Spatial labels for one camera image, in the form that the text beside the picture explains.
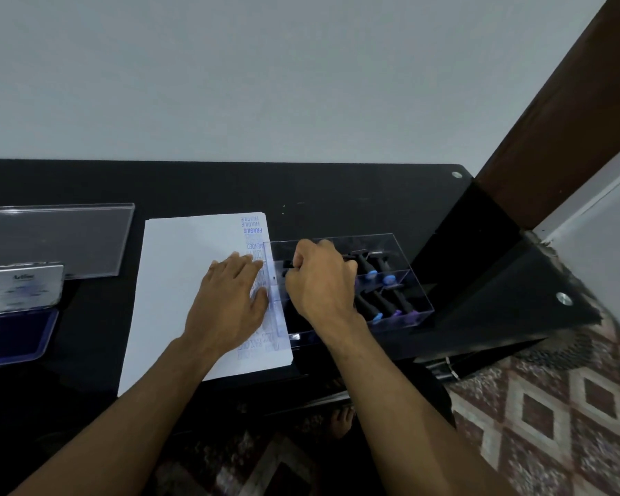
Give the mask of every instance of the stack of paper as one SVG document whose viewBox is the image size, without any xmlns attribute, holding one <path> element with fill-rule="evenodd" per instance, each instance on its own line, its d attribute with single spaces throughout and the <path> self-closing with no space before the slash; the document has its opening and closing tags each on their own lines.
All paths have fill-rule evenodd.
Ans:
<svg viewBox="0 0 620 496">
<path fill-rule="evenodd" d="M 264 258 L 269 241 L 266 216 L 216 216 L 149 219 L 135 287 L 131 332 L 126 346 L 118 395 L 123 394 L 154 364 L 168 343 L 184 332 L 186 316 L 212 260 L 236 250 Z M 264 283 L 264 269 L 255 289 Z M 205 380 L 291 364 L 287 333 L 280 333 L 269 309 L 264 323 L 238 349 L 223 355 Z"/>
</svg>

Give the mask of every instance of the brown panel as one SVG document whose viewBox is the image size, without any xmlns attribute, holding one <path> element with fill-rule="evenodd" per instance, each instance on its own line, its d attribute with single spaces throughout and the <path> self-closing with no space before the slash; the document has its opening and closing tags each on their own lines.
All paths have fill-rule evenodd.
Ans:
<svg viewBox="0 0 620 496">
<path fill-rule="evenodd" d="M 476 181 L 523 228 L 620 151 L 620 0 L 607 0 Z"/>
</svg>

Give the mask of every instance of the gray wall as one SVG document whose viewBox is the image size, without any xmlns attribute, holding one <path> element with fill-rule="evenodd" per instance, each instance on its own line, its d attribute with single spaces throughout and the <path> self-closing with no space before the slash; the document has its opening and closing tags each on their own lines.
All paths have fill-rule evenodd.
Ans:
<svg viewBox="0 0 620 496">
<path fill-rule="evenodd" d="M 0 157 L 460 163 L 604 0 L 0 0 Z"/>
<path fill-rule="evenodd" d="M 607 165 L 620 169 L 620 154 Z M 596 183 L 610 176 L 606 169 L 593 176 Z M 554 231 L 549 243 L 620 321 L 620 178 L 587 205 Z"/>
</svg>

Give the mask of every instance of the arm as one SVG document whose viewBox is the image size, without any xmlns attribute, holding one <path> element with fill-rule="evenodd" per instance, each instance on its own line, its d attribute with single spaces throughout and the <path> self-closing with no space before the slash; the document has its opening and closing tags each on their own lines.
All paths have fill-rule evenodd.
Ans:
<svg viewBox="0 0 620 496">
<path fill-rule="evenodd" d="M 355 262 L 329 241 L 300 241 L 289 296 L 328 347 L 350 397 L 381 481 L 390 494 L 515 492 L 390 361 L 355 312 Z"/>
<path fill-rule="evenodd" d="M 202 279 L 186 328 L 147 374 L 12 493 L 140 494 L 175 422 L 216 360 L 255 332 L 266 291 L 250 302 L 261 261 L 232 254 Z"/>
</svg>

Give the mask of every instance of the person's left hand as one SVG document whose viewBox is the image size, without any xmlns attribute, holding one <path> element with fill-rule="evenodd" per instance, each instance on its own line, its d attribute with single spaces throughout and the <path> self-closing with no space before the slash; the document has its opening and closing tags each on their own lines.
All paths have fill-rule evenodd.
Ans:
<svg viewBox="0 0 620 496">
<path fill-rule="evenodd" d="M 262 261 L 238 252 L 223 262 L 213 261 L 188 312 L 182 339 L 215 359 L 245 342 L 262 325 L 268 306 L 263 287 L 250 300 L 261 268 Z"/>
</svg>

